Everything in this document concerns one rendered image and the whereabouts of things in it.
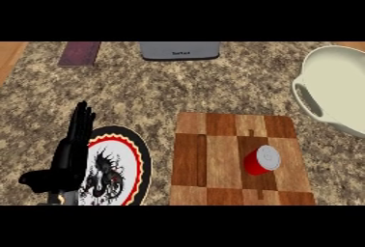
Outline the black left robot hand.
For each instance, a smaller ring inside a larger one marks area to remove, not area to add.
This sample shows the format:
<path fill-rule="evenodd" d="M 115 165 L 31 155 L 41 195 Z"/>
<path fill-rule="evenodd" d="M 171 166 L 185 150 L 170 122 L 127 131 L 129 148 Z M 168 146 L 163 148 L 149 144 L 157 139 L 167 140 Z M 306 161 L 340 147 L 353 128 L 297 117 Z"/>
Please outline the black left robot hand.
<path fill-rule="evenodd" d="M 77 191 L 86 177 L 89 140 L 96 113 L 86 101 L 77 103 L 65 137 L 61 139 L 52 166 L 47 170 L 30 171 L 21 175 L 19 183 L 34 193 Z"/>

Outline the wooden checkered cutting board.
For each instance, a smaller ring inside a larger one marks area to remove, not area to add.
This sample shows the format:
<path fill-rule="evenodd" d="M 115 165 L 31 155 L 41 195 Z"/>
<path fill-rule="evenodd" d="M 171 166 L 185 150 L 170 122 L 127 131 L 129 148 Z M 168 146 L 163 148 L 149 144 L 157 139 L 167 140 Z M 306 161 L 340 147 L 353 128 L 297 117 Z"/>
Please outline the wooden checkered cutting board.
<path fill-rule="evenodd" d="M 244 158 L 270 145 L 279 168 L 253 176 Z M 170 204 L 312 205 L 301 148 L 287 116 L 180 113 L 177 115 Z"/>

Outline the red can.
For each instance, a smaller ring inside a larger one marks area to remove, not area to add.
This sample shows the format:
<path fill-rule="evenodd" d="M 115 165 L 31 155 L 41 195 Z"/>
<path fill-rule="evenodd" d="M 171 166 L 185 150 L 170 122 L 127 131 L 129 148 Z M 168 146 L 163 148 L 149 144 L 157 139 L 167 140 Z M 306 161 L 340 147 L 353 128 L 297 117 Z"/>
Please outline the red can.
<path fill-rule="evenodd" d="M 262 175 L 275 171 L 281 165 L 281 155 L 270 145 L 257 147 L 244 158 L 244 168 L 248 174 Z"/>

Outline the cream white pot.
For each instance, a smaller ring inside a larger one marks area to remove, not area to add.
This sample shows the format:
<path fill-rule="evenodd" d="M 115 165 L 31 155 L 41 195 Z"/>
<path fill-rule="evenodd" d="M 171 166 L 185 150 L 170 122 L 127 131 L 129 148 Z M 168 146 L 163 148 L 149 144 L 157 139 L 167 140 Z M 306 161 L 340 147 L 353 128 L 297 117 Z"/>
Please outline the cream white pot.
<path fill-rule="evenodd" d="M 340 45 L 315 48 L 291 92 L 312 119 L 365 139 L 365 51 Z"/>

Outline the white plate with dragon print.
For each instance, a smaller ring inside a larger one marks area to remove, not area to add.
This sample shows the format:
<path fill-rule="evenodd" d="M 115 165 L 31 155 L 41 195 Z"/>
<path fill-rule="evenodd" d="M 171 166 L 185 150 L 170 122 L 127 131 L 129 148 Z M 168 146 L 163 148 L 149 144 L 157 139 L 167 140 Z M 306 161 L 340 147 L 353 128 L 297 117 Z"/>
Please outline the white plate with dragon print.
<path fill-rule="evenodd" d="M 81 206 L 139 206 L 152 174 L 148 145 L 139 133 L 120 125 L 92 132 L 86 177 L 78 189 Z"/>

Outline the dark maroon flat block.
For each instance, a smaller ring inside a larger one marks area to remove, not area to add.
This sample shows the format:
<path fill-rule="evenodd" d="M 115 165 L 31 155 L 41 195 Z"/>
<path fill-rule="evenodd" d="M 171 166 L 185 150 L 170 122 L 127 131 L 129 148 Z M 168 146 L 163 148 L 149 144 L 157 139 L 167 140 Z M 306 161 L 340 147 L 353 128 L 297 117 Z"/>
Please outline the dark maroon flat block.
<path fill-rule="evenodd" d="M 61 67 L 86 67 L 95 64 L 102 43 L 99 41 L 69 41 L 62 51 Z"/>

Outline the grey appliance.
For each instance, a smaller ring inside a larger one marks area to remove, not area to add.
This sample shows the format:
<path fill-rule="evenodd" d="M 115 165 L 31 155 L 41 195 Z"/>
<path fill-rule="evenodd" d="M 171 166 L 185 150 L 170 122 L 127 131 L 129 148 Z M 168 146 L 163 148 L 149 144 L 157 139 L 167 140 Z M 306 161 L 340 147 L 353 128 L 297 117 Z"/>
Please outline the grey appliance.
<path fill-rule="evenodd" d="M 142 41 L 142 57 L 146 60 L 199 60 L 220 56 L 217 41 Z"/>

